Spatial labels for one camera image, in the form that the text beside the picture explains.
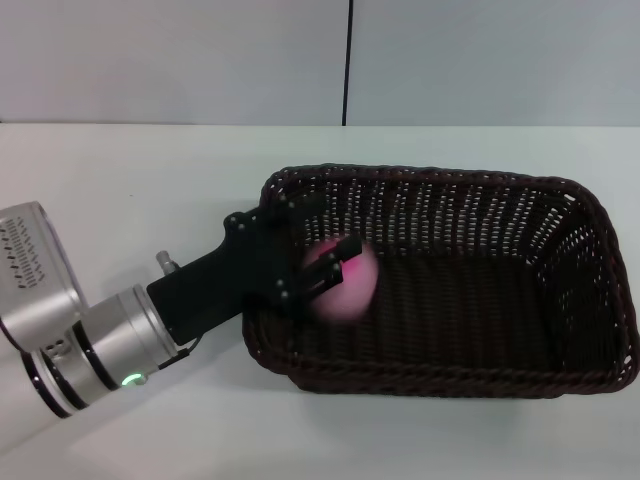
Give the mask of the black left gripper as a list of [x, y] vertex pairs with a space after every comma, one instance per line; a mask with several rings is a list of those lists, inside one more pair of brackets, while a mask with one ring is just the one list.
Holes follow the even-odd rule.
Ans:
[[146, 288], [172, 340], [185, 345], [246, 308], [312, 301], [341, 284], [343, 264], [362, 253], [360, 237], [315, 244], [297, 270], [282, 239], [284, 230], [325, 208], [325, 198], [313, 193], [228, 215], [215, 250]]

